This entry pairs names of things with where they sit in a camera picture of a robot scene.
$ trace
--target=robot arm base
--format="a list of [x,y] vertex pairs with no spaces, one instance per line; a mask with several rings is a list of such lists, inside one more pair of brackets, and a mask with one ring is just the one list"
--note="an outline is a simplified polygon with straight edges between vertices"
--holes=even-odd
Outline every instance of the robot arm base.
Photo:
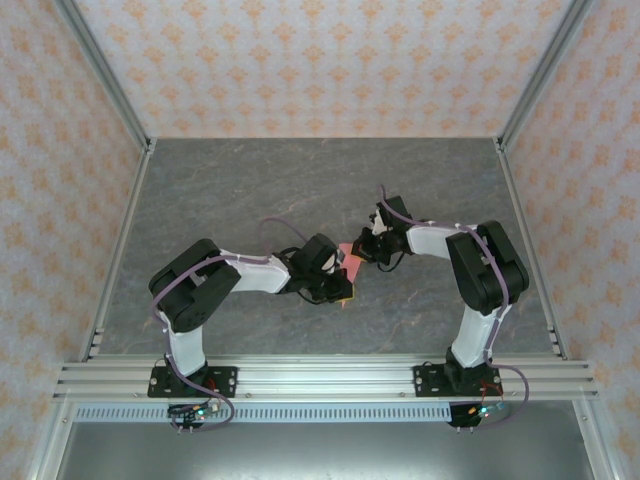
[[[149,398],[187,398],[204,397],[202,392],[185,384],[173,371],[168,360],[166,365],[153,367],[149,380],[147,396]],[[238,379],[237,367],[209,366],[206,362],[197,371],[187,376],[196,385],[208,388],[233,398],[236,394]]]
[[413,367],[416,397],[479,397],[500,396],[496,390],[483,391],[485,385],[500,384],[500,372],[486,363],[464,368],[447,350],[445,363],[425,363]]

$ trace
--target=metal panel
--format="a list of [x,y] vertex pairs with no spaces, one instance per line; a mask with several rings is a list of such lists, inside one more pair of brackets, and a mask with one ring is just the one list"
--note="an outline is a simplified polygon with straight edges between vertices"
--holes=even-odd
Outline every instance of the metal panel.
[[[229,416],[223,409],[208,422]],[[167,423],[167,405],[154,403],[82,403],[78,405],[76,423]],[[448,403],[262,403],[236,408],[233,423],[388,423],[450,422]]]
[[89,26],[83,18],[76,2],[74,0],[55,0],[55,2],[62,13],[62,16],[69,24],[69,27],[76,35],[87,60],[89,60],[89,63],[96,72],[96,75],[98,75],[98,78],[100,79],[100,82],[102,82],[107,94],[120,113],[129,134],[141,148],[146,147],[148,139],[144,132],[144,128],[111,70],[104,53],[98,46],[91,30],[89,30]]
[[574,0],[565,15],[560,28],[556,32],[551,44],[542,56],[540,64],[536,68],[531,80],[520,97],[516,108],[513,110],[504,133],[500,137],[500,144],[506,151],[512,141],[518,135],[518,132],[529,113],[533,110],[540,93],[551,77],[555,66],[558,64],[562,55],[567,50],[573,35],[578,31],[582,24],[582,19],[586,15],[593,0]]
[[75,424],[59,480],[589,480],[570,404],[534,403],[500,428],[443,423],[237,424],[176,435],[168,425]]

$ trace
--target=patterned wallpaper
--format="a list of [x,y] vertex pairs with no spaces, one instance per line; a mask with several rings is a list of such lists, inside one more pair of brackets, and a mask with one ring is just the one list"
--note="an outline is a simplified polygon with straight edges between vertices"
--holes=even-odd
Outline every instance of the patterned wallpaper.
[[495,136],[570,3],[79,1],[160,137]]
[[640,10],[597,2],[509,161],[578,358],[640,472]]
[[51,0],[0,2],[0,478],[94,314],[139,157]]

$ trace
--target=black wire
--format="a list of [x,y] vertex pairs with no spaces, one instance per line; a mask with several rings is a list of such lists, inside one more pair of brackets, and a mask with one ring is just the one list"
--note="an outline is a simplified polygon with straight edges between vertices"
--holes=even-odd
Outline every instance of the black wire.
[[308,298],[308,297],[305,297],[305,296],[302,294],[302,292],[297,292],[297,293],[298,293],[298,295],[300,295],[300,298],[301,298],[301,299],[303,299],[305,302],[310,303],[311,305],[322,305],[323,303],[327,303],[327,301],[326,301],[326,300],[323,300],[323,301],[321,301],[321,302],[316,302],[315,300],[312,300],[312,299],[310,299],[310,298]]
[[378,260],[378,270],[380,270],[381,272],[384,273],[389,273],[389,272],[393,272],[398,265],[400,265],[400,262],[402,261],[402,259],[404,258],[404,252],[402,252],[402,254],[398,257],[398,260],[396,260],[396,263],[393,267],[391,267],[389,270],[385,270],[380,266],[380,260]]

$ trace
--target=aluminum rail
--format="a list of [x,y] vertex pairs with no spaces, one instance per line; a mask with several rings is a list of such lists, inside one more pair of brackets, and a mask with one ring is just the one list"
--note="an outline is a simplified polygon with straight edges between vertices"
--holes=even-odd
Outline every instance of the aluminum rail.
[[[54,401],[157,402],[147,387],[157,357],[98,355],[86,363],[62,368]],[[447,402],[477,397],[429,397],[414,394],[412,367],[443,359],[419,355],[220,356],[209,365],[239,368],[234,402]],[[555,356],[499,356],[496,363],[514,365],[527,376],[531,400],[598,398],[588,362]],[[521,400],[524,385],[513,372],[501,372],[505,400]],[[171,399],[178,403],[188,399]]]

